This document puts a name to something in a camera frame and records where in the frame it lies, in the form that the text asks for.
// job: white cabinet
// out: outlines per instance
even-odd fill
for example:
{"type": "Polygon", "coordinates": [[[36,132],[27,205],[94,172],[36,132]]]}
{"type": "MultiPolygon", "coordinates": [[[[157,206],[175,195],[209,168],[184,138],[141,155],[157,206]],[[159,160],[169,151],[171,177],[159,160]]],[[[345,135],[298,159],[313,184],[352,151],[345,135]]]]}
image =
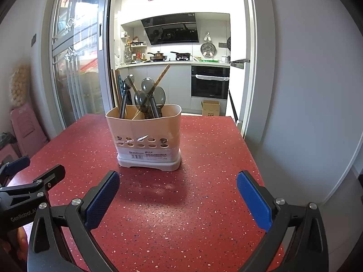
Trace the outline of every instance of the white cabinet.
{"type": "MultiPolygon", "coordinates": [[[[136,90],[141,90],[141,82],[144,78],[150,77],[154,81],[158,79],[165,69],[166,64],[135,66],[121,68],[120,74],[125,79],[129,74],[135,77],[136,90]]],[[[191,65],[173,64],[160,81],[159,86],[165,91],[166,104],[178,104],[183,109],[191,108],[191,65]]],[[[134,102],[135,92],[131,90],[132,101],[134,102]]]]}
{"type": "Polygon", "coordinates": [[[178,104],[183,109],[191,108],[191,65],[176,64],[168,71],[169,104],[178,104]]]}
{"type": "Polygon", "coordinates": [[[228,2],[229,0],[122,0],[118,22],[125,24],[154,16],[187,12],[229,13],[228,2]]]}

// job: utensil holder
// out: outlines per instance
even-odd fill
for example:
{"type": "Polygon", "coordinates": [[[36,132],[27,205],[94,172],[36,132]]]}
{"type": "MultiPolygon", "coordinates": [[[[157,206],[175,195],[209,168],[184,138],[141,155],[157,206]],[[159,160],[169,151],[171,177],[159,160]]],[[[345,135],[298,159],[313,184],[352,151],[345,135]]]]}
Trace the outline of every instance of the utensil holder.
{"type": "Polygon", "coordinates": [[[120,166],[147,167],[175,171],[180,165],[180,116],[182,108],[169,104],[162,108],[163,117],[145,120],[137,107],[126,106],[126,119],[120,119],[118,108],[106,114],[108,127],[117,150],[120,166]]]}

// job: stool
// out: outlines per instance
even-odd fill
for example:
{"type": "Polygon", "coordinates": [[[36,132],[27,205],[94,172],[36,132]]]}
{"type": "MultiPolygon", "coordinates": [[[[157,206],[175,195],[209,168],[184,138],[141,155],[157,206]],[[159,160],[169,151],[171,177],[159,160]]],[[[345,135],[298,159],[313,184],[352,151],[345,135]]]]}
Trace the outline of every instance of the stool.
{"type": "Polygon", "coordinates": [[[29,103],[12,110],[10,120],[22,156],[32,157],[48,143],[29,103]]]}
{"type": "Polygon", "coordinates": [[[6,145],[2,150],[0,150],[0,164],[8,157],[11,156],[13,160],[17,160],[19,156],[16,154],[13,146],[11,144],[6,145]]]}

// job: oven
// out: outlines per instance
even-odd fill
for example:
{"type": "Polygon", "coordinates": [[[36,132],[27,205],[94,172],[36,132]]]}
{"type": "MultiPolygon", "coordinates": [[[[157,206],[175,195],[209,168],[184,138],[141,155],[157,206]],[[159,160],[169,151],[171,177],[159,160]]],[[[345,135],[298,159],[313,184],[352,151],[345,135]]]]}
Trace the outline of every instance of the oven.
{"type": "Polygon", "coordinates": [[[228,99],[229,68],[192,65],[192,97],[228,99]]]}

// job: countertop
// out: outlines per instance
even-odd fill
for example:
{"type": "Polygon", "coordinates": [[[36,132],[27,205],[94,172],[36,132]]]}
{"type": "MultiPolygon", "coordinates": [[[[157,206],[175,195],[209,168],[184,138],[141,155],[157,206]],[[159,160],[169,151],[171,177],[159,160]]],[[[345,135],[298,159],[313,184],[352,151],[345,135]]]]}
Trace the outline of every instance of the countertop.
{"type": "Polygon", "coordinates": [[[231,66],[229,63],[222,63],[222,62],[204,62],[204,61],[159,61],[159,62],[124,64],[124,65],[121,65],[119,68],[135,67],[135,66],[148,66],[148,65],[159,65],[159,64],[193,64],[193,65],[220,66],[220,67],[230,67],[231,66]]]}
{"type": "MultiPolygon", "coordinates": [[[[122,168],[106,118],[89,114],[31,158],[11,185],[60,163],[66,177],[49,191],[56,206],[83,197],[115,170],[122,175],[119,192],[92,234],[119,271],[237,272],[265,233],[236,188],[241,170],[263,185],[251,153],[230,117],[182,116],[180,149],[174,172],[122,168]]],[[[87,269],[67,229],[65,237],[87,269]]],[[[282,257],[280,249],[270,268],[282,257]]]]}

